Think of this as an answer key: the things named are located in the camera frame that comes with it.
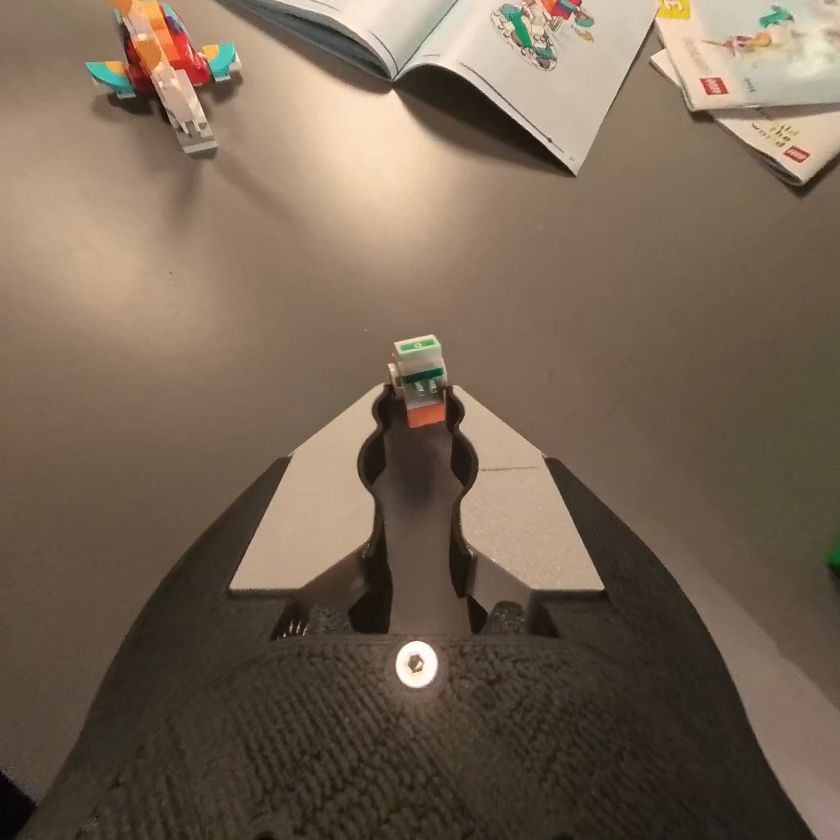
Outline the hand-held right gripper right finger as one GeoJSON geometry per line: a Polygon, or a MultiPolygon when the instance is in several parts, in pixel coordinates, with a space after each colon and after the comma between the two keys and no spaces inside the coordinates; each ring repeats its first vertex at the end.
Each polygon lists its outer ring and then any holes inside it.
{"type": "Polygon", "coordinates": [[[543,603],[601,600],[602,577],[543,452],[458,385],[446,424],[459,484],[449,574],[470,632],[498,607],[528,630],[543,603]]]}

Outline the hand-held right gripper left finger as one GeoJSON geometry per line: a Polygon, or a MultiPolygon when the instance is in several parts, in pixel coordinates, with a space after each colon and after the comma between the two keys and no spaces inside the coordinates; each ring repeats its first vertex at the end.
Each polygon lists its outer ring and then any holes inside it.
{"type": "Polygon", "coordinates": [[[296,447],[228,585],[241,597],[278,595],[303,613],[346,609],[358,632],[385,634],[393,582],[382,504],[383,417],[391,385],[371,388],[296,447]]]}

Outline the colourful lego model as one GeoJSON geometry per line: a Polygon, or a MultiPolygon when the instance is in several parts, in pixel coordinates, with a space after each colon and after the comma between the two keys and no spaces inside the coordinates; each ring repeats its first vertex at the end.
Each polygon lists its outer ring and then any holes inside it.
{"type": "Polygon", "coordinates": [[[197,91],[240,74],[242,62],[235,45],[194,47],[182,17],[165,2],[109,5],[124,59],[89,61],[89,76],[118,100],[155,100],[186,154],[214,153],[217,141],[197,91]]]}

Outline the small white leaflet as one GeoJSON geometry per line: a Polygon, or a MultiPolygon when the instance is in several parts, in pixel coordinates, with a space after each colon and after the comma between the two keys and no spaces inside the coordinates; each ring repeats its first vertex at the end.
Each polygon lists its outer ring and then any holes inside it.
{"type": "MultiPolygon", "coordinates": [[[[677,87],[686,105],[665,49],[662,47],[650,61],[677,87]]],[[[691,113],[718,123],[793,186],[804,186],[838,158],[838,105],[691,113]]]]}

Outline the orange lego brick assembly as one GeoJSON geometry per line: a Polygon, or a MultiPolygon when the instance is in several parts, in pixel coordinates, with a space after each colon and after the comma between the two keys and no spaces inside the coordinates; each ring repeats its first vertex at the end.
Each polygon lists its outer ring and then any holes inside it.
{"type": "Polygon", "coordinates": [[[410,428],[445,421],[448,373],[442,345],[434,334],[394,342],[387,367],[392,389],[403,400],[410,428]]]}

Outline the pale blue instruction booklet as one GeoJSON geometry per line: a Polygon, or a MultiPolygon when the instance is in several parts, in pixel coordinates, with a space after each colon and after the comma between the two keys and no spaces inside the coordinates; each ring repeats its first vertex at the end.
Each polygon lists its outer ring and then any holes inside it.
{"type": "Polygon", "coordinates": [[[226,5],[398,83],[451,72],[578,175],[653,1],[245,1],[226,5]]]}

